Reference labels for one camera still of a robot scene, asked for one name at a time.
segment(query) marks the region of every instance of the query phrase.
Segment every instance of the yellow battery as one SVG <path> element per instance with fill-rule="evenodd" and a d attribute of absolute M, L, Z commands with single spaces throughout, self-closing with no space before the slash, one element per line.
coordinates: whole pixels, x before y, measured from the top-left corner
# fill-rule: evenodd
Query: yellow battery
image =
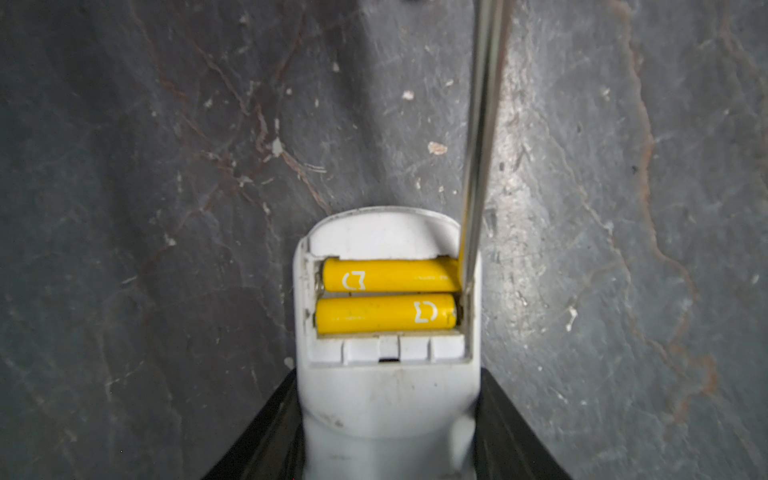
<path fill-rule="evenodd" d="M 326 292 L 458 292 L 458 261 L 450 257 L 431 260 L 339 260 L 323 264 Z"/>
<path fill-rule="evenodd" d="M 456 305 L 450 293 L 325 298 L 315 321 L 320 334 L 451 329 Z"/>

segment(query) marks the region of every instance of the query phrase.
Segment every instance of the gray marble floor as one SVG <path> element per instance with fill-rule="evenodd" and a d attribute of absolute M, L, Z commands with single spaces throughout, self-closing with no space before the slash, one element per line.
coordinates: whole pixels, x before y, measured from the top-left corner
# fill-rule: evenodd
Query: gray marble floor
<path fill-rule="evenodd" d="M 768 478 L 766 27 L 517 5 L 483 362 L 575 478 Z M 458 218 L 471 43 L 449 0 L 0 5 L 0 477 L 201 477 L 293 363 L 297 240 Z"/>

